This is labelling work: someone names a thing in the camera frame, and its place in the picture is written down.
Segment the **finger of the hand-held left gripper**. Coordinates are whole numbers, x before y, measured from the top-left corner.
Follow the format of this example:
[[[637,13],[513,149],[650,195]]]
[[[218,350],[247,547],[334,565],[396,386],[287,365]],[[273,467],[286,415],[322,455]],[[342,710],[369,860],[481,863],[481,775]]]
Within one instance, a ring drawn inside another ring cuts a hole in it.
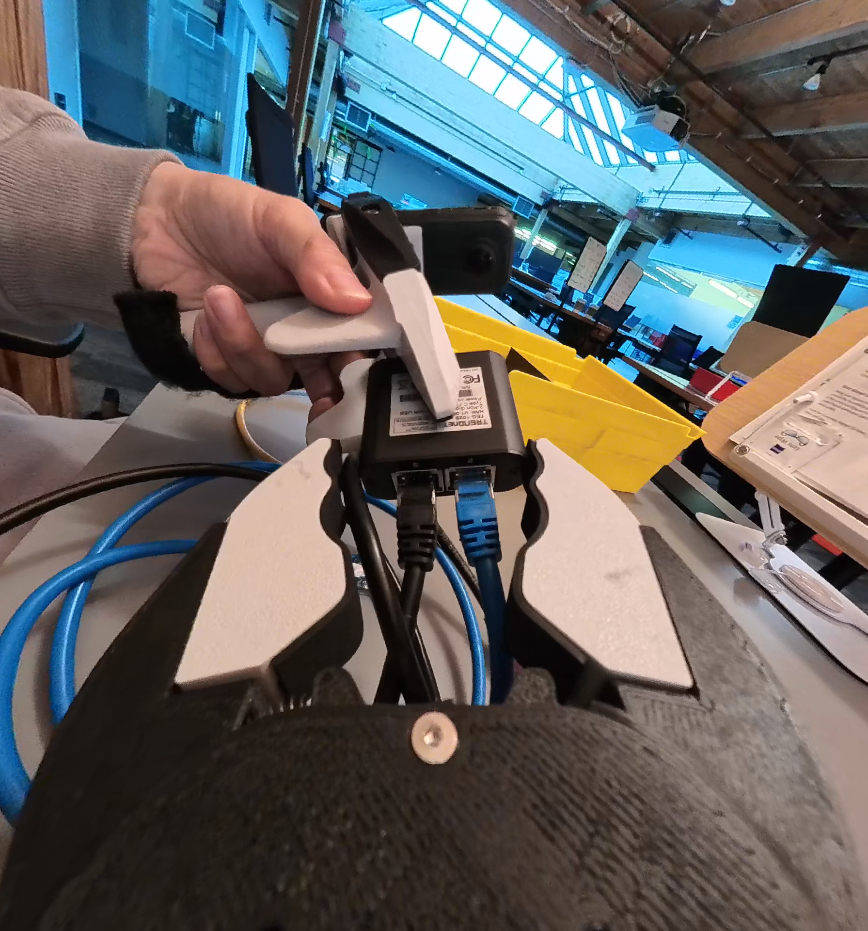
[[[368,193],[347,198],[343,225],[372,297],[367,311],[345,322],[346,348],[393,350],[431,415],[447,421],[456,413],[462,378],[425,276],[421,228],[404,226],[387,201]]]
[[[368,393],[368,362],[353,361],[340,374],[343,396],[306,427],[306,444],[335,439],[344,453],[359,452]]]

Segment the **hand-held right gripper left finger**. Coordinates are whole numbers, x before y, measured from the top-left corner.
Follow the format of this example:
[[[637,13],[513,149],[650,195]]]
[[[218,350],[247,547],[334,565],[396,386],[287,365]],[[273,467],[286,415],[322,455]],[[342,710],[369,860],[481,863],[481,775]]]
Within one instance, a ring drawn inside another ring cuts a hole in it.
[[[319,439],[236,508],[175,675],[183,689],[260,680],[311,692],[358,650],[362,613],[338,478],[339,441]]]

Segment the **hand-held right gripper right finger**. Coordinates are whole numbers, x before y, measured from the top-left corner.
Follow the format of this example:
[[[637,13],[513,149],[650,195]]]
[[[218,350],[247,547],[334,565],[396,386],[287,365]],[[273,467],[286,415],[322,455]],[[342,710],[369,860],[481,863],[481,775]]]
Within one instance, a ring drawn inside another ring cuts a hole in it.
[[[695,681],[637,518],[549,439],[530,471],[506,606],[506,649],[557,692],[636,685],[691,692]]]

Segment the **black network switch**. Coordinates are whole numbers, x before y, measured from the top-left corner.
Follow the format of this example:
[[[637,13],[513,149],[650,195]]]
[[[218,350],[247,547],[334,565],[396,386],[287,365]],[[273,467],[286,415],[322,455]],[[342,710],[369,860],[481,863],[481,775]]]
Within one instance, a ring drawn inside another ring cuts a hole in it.
[[[437,478],[437,495],[453,493],[458,476],[487,470],[498,493],[519,487],[525,441],[505,359],[492,351],[459,353],[461,384],[456,412],[437,422],[406,366],[395,358],[374,362],[358,469],[365,490],[393,500],[400,476]]]

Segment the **person's left forearm grey sleeve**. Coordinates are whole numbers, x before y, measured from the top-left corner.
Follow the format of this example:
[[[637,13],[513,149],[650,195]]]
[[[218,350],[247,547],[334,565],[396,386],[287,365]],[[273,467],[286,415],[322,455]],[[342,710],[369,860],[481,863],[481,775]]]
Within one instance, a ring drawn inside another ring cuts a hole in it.
[[[119,328],[134,214],[167,162],[92,142],[45,99],[0,86],[0,320]]]

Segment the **person's left hand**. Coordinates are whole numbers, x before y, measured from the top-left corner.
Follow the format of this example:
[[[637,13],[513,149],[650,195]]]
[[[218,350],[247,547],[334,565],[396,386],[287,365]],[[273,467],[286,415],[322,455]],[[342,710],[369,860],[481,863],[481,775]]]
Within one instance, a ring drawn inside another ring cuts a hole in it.
[[[251,303],[295,294],[340,315],[369,308],[370,293],[305,203],[164,162],[137,205],[130,258],[139,286],[171,292],[181,310],[196,311],[193,352],[219,388],[276,397],[299,377],[310,421],[341,399],[339,376],[359,353],[280,357],[248,312]]]

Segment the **white standing board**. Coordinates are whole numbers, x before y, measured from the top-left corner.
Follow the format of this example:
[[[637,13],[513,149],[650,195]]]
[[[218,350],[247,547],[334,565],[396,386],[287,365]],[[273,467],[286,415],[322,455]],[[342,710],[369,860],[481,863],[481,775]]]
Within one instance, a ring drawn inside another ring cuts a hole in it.
[[[627,261],[601,299],[603,307],[619,311],[628,301],[644,275],[644,269],[633,260]]]
[[[597,239],[588,238],[568,275],[566,286],[586,293],[591,290],[600,269],[607,262],[607,246]]]

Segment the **yellow plastic bin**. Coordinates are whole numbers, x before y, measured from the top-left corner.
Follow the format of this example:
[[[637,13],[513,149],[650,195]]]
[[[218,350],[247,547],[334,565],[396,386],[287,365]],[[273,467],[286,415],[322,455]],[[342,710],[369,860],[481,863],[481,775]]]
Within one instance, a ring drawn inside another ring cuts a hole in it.
[[[547,438],[616,492],[636,493],[705,430],[592,357],[471,297],[436,297],[457,352],[518,352],[510,384],[525,439]]]

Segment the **white document stand base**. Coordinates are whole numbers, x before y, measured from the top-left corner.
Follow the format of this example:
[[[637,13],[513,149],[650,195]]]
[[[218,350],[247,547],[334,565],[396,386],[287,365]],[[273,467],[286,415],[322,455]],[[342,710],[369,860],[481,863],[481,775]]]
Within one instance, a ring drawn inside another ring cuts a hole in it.
[[[761,529],[697,513],[696,519],[842,667],[868,685],[868,615],[787,547],[780,507],[757,494]]]

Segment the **white ceiling projector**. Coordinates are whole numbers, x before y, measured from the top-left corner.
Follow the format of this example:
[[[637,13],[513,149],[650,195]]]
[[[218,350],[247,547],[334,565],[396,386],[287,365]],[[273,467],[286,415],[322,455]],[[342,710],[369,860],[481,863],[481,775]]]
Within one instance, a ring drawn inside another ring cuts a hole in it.
[[[659,155],[682,148],[690,130],[683,116],[653,105],[630,113],[620,133],[637,150]]]

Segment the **wooden document board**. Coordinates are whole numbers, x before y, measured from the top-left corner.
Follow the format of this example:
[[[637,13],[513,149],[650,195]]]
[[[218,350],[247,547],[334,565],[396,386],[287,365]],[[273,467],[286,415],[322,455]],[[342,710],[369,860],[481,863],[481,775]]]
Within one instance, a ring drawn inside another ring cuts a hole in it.
[[[868,307],[850,312],[752,379],[707,414],[705,446],[721,463],[819,532],[868,571],[868,525],[823,495],[739,453],[744,430],[806,385],[821,380],[850,350],[868,341]]]

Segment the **brown cardboard sheet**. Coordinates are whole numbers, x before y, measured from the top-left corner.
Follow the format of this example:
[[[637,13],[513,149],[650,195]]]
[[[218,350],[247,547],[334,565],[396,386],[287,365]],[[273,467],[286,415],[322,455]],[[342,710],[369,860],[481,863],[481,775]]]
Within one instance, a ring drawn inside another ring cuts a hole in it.
[[[805,338],[754,320],[740,327],[716,369],[753,379],[805,342]]]

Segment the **person's grey clothing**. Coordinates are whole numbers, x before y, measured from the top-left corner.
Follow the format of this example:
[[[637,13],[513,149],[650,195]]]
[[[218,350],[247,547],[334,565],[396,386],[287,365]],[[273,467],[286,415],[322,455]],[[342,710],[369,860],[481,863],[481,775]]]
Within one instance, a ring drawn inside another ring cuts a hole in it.
[[[124,421],[40,415],[0,387],[0,514],[75,482]]]

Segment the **printed paper sheets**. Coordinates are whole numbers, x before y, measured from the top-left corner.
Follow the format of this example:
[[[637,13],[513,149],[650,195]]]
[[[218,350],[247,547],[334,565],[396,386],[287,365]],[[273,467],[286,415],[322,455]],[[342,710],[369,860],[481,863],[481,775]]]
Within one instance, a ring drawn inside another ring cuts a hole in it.
[[[730,438],[868,520],[868,336]]]

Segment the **large black monitor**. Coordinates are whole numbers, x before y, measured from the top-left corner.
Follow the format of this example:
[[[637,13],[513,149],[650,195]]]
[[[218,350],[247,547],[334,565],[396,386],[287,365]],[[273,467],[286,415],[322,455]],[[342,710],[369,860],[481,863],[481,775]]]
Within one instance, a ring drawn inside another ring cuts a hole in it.
[[[812,338],[821,330],[849,280],[843,273],[777,263],[751,320]]]

